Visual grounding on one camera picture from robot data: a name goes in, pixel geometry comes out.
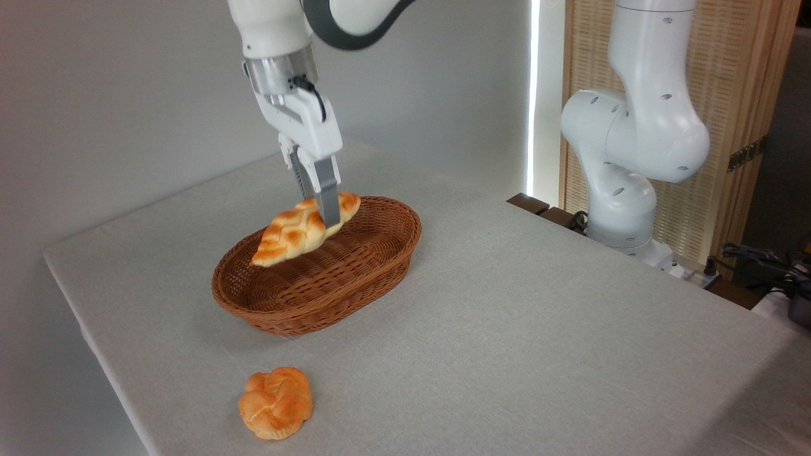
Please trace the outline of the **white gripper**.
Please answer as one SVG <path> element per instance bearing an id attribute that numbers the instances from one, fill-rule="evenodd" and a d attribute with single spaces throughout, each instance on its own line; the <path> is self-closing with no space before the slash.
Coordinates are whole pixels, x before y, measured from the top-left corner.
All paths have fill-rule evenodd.
<path id="1" fill-rule="evenodd" d="M 255 93 L 260 111 L 278 130 L 278 142 L 287 167 L 293 171 L 302 199 L 317 203 L 327 228 L 341 222 L 338 185 L 341 176 L 336 155 L 343 139 L 332 104 L 324 96 L 296 87 L 281 95 L 282 104 Z"/>

